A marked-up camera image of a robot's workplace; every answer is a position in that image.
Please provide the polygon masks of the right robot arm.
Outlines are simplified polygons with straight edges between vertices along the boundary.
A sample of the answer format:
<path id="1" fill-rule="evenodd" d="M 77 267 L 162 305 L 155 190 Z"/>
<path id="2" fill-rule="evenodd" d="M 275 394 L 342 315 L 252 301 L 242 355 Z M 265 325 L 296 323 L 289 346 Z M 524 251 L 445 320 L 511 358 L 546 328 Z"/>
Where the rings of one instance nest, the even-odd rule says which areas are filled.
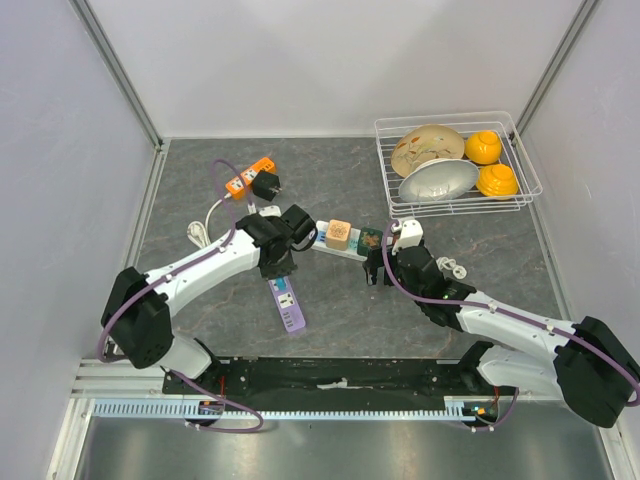
<path id="1" fill-rule="evenodd" d="M 561 399 L 602 428 L 639 404 L 639 364 L 601 320 L 544 317 L 498 302 L 446 277 L 423 246 L 398 252 L 377 247 L 363 263 L 371 284 L 382 276 L 432 323 L 480 336 L 458 368 L 458 381 L 477 394 L 490 385 Z"/>

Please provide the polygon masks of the beige cube socket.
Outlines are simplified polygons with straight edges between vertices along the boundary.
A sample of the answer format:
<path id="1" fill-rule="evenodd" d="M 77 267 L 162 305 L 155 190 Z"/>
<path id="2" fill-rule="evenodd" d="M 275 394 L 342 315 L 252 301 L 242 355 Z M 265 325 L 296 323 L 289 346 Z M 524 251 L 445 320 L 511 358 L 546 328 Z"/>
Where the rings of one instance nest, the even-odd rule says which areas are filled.
<path id="1" fill-rule="evenodd" d="M 345 251 L 349 245 L 351 228 L 349 222 L 331 219 L 325 234 L 326 246 L 332 250 Z"/>

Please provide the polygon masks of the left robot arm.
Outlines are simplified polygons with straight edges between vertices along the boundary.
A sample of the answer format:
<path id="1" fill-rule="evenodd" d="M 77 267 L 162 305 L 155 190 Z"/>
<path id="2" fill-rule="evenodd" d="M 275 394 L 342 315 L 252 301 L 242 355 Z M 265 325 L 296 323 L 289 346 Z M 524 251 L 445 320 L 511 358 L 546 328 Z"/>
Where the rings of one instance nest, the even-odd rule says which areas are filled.
<path id="1" fill-rule="evenodd" d="M 116 276 L 101 318 L 101 360 L 176 371 L 196 392 L 211 392 L 219 382 L 219 360 L 201 341 L 177 333 L 173 317 L 240 273 L 258 269 L 265 280 L 290 275 L 297 269 L 293 254 L 309 249 L 317 234 L 312 217 L 292 205 L 283 213 L 248 214 L 210 246 L 164 267 L 146 273 L 126 268 Z"/>

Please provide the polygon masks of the orange power strip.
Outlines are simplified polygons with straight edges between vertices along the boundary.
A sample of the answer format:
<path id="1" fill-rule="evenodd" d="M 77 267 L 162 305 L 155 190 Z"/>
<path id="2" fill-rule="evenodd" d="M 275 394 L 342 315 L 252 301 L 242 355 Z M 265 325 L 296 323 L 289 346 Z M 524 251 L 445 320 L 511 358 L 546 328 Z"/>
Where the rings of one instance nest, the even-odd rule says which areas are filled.
<path id="1" fill-rule="evenodd" d="M 276 173 L 276 165 L 269 157 L 263 157 L 250 167 L 241 172 L 226 183 L 227 197 L 240 200 L 245 196 L 246 191 L 251 187 L 256 176 L 261 172 Z"/>

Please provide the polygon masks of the dark green cube socket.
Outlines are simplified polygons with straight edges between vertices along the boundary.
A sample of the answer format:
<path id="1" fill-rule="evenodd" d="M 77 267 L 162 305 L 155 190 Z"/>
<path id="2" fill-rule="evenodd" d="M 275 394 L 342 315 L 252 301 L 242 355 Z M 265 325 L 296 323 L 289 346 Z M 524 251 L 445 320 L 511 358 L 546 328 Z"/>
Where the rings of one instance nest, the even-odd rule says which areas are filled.
<path id="1" fill-rule="evenodd" d="M 367 257 L 368 253 L 375 248 L 381 246 L 383 240 L 383 232 L 374 228 L 363 227 L 360 230 L 357 241 L 357 254 Z"/>

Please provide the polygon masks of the purple power strip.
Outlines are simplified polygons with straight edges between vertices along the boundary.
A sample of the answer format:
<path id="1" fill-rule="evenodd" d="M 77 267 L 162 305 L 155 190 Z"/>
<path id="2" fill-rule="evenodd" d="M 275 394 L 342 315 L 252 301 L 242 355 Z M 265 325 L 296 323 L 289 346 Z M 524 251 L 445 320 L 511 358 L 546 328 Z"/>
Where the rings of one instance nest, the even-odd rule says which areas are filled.
<path id="1" fill-rule="evenodd" d="M 287 333 L 294 333 L 306 326 L 306 320 L 294 294 L 290 279 L 279 277 L 268 281 L 269 288 L 278 308 Z"/>

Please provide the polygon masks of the white multicolour power strip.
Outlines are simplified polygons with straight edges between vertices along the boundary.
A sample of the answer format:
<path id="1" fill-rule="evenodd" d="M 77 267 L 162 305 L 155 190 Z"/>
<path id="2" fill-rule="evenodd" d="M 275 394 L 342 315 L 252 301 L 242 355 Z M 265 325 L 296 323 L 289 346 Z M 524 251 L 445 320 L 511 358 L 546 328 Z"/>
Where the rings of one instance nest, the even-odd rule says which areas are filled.
<path id="1" fill-rule="evenodd" d="M 366 254 L 359 252 L 361 231 L 346 222 L 318 220 L 317 236 L 312 249 L 318 252 L 340 256 L 350 260 L 363 262 Z"/>

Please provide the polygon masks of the black cube socket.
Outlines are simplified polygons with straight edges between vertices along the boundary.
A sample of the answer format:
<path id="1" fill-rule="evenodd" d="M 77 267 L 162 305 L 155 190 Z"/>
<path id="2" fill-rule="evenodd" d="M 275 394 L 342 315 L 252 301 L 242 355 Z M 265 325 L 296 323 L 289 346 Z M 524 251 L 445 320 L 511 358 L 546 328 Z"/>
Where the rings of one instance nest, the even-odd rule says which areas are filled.
<path id="1" fill-rule="evenodd" d="M 279 176 L 267 171 L 260 171 L 252 181 L 251 187 L 256 197 L 269 202 L 282 190 Z"/>

